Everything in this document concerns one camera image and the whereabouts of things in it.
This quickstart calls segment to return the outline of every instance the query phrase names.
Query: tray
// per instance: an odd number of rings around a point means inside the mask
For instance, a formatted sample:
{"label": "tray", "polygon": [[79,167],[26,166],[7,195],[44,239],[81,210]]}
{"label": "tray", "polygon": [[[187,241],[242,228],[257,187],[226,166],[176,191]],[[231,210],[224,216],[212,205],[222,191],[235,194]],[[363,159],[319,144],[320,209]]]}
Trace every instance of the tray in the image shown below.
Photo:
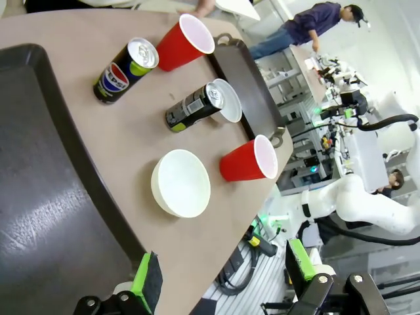
{"label": "tray", "polygon": [[[219,43],[227,38],[227,43]],[[233,86],[242,105],[242,125],[250,139],[272,138],[285,130],[285,122],[246,44],[228,33],[215,38],[216,48],[208,59],[216,74]]]}
{"label": "tray", "polygon": [[73,314],[144,249],[96,173],[47,53],[0,51],[0,314]]}

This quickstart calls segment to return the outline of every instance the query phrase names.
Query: white bowl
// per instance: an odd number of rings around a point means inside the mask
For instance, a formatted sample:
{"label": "white bowl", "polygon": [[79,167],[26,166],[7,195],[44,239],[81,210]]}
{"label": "white bowl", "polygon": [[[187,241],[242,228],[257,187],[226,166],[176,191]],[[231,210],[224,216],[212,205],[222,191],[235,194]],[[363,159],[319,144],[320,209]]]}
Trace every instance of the white bowl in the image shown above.
{"label": "white bowl", "polygon": [[152,193],[166,212],[180,218],[194,218],[209,203],[209,175],[193,153],[173,150],[153,170]]}
{"label": "white bowl", "polygon": [[237,123],[242,118],[242,106],[234,88],[222,79],[213,83],[222,91],[225,103],[224,108],[211,117],[218,123]]}

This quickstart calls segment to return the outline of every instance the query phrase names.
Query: plastic cup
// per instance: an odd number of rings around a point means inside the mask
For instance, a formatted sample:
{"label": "plastic cup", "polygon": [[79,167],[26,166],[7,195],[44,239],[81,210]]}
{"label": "plastic cup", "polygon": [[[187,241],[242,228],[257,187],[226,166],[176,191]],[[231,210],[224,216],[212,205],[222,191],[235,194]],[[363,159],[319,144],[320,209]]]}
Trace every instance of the plastic cup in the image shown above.
{"label": "plastic cup", "polygon": [[274,179],[277,172],[276,152],[263,135],[256,136],[220,160],[220,173],[228,182]]}
{"label": "plastic cup", "polygon": [[156,50],[159,68],[172,71],[204,54],[211,54],[215,50],[215,41],[202,21],[191,14],[183,14]]}

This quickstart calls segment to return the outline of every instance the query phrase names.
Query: black can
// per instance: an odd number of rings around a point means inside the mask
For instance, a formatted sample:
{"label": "black can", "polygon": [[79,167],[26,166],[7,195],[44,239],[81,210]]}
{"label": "black can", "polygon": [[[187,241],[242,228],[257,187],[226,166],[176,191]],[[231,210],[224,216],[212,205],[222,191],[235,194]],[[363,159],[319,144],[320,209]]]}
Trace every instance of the black can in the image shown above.
{"label": "black can", "polygon": [[179,133],[223,109],[223,106],[222,91],[210,82],[169,108],[165,114],[166,124]]}
{"label": "black can", "polygon": [[93,93],[104,104],[113,104],[158,63],[156,48],[143,38],[134,38],[102,72]]}

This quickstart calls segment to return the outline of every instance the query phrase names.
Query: blue jeans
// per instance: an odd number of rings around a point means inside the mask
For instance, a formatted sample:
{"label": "blue jeans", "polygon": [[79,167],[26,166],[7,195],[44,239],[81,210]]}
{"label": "blue jeans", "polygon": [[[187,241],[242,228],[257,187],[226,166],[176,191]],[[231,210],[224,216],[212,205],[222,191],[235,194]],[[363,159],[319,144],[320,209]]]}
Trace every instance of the blue jeans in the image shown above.
{"label": "blue jeans", "polygon": [[294,44],[295,40],[291,38],[289,32],[282,26],[278,31],[268,36],[264,41],[249,49],[254,60],[270,56],[271,54],[284,51]]}

